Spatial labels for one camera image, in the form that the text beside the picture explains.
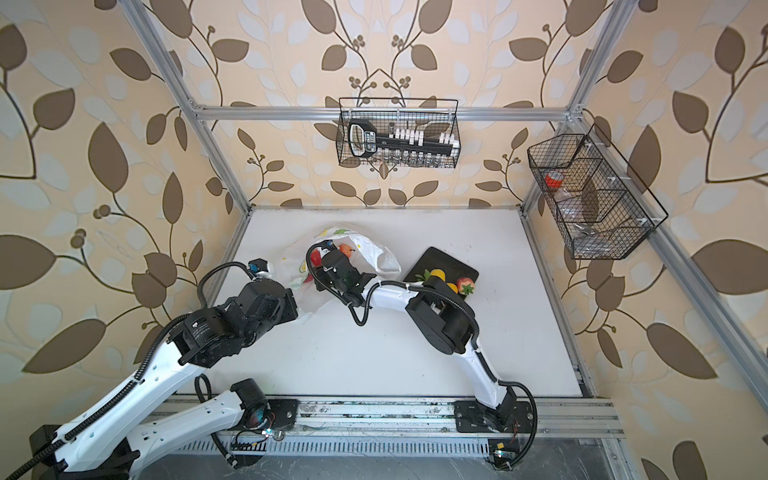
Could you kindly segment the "white plastic bag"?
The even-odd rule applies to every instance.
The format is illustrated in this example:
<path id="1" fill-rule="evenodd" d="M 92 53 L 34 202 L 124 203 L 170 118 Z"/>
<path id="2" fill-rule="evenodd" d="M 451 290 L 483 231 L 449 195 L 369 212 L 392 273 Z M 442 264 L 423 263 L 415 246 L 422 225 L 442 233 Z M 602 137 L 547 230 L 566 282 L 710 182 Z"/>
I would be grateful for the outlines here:
<path id="1" fill-rule="evenodd" d="M 311 232 L 278 256 L 276 279 L 293 291 L 299 311 L 311 314 L 331 300 L 360 306 L 373 280 L 394 280 L 402 273 L 383 244 L 344 225 Z"/>

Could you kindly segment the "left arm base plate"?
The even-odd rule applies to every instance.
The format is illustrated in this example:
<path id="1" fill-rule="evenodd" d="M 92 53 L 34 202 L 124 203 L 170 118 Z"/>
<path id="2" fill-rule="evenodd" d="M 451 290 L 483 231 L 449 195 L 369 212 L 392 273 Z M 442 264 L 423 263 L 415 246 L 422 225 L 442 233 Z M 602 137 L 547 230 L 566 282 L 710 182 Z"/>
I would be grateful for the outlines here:
<path id="1" fill-rule="evenodd" d="M 297 399 L 268 399 L 248 406 L 235 424 L 235 431 L 291 430 L 298 418 Z"/>

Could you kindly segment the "yellow fake lemon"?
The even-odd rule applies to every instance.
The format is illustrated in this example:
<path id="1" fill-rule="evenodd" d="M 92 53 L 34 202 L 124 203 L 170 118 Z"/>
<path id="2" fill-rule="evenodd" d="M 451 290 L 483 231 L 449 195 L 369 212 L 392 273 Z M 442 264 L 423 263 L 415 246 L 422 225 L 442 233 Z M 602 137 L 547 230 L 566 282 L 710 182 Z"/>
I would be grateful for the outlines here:
<path id="1" fill-rule="evenodd" d="M 439 278 L 441 281 L 446 281 L 446 274 L 442 269 L 433 269 L 429 272 L 430 277 Z"/>

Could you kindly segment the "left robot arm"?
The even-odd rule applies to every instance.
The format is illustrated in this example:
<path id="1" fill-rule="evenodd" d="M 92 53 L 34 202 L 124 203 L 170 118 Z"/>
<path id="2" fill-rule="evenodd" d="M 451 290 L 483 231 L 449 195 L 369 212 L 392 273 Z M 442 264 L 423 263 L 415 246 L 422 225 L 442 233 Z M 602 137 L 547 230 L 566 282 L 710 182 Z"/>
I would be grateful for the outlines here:
<path id="1" fill-rule="evenodd" d="M 219 360 L 297 317 L 292 291 L 266 278 L 247 283 L 222 305 L 177 317 L 160 330 L 136 372 L 109 395 L 66 424 L 34 432 L 32 458 L 11 478 L 41 465 L 44 479 L 129 479 L 199 437 L 229 429 L 272 431 L 279 417 L 252 379 L 165 419 L 147 418 Z"/>

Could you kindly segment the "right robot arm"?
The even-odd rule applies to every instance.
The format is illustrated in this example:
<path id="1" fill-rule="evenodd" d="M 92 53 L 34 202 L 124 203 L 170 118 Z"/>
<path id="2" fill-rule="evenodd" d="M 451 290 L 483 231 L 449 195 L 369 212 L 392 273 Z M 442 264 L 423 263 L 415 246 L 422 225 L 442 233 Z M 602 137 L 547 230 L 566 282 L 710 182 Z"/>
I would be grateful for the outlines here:
<path id="1" fill-rule="evenodd" d="M 402 311 L 435 350 L 455 357 L 472 387 L 483 428 L 513 433 L 528 427 L 536 432 L 534 395 L 524 384 L 497 376 L 480 347 L 475 312 L 445 281 L 430 276 L 407 283 L 360 272 L 330 240 L 310 246 L 305 261 L 316 289 L 339 300 L 357 326 L 365 326 L 376 308 Z"/>

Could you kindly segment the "orange fake fruit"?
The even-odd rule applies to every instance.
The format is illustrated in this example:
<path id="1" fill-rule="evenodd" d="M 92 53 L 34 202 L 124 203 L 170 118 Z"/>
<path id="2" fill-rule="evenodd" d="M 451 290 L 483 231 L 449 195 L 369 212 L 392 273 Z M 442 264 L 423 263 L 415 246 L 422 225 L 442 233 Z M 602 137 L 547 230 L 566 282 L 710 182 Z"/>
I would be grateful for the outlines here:
<path id="1" fill-rule="evenodd" d="M 340 244 L 338 246 L 338 249 L 341 251 L 342 254 L 344 254 L 347 258 L 351 258 L 354 253 L 354 248 L 348 244 Z"/>

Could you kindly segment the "red fake strawberry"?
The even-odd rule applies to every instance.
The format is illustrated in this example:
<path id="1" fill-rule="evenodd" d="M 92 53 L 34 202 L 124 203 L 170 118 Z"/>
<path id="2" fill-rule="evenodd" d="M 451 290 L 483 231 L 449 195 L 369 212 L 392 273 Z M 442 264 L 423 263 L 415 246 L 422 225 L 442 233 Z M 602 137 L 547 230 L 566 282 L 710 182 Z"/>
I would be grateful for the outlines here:
<path id="1" fill-rule="evenodd" d="M 322 254 L 319 249 L 315 249 L 310 253 L 310 263 L 314 268 L 322 266 Z"/>
<path id="2" fill-rule="evenodd" d="M 459 278 L 455 285 L 457 287 L 458 294 L 464 297 L 469 296 L 475 292 L 475 283 L 471 278 Z"/>

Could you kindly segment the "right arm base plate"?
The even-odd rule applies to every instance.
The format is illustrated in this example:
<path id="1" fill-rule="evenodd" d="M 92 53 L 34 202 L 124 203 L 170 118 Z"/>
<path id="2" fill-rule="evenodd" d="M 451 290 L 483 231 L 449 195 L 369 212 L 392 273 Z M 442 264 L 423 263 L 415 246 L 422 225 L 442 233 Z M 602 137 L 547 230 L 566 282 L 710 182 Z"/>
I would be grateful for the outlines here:
<path id="1" fill-rule="evenodd" d="M 453 403 L 456 430 L 460 433 L 531 433 L 538 421 L 529 401 L 514 400 L 492 409 L 476 400 Z"/>

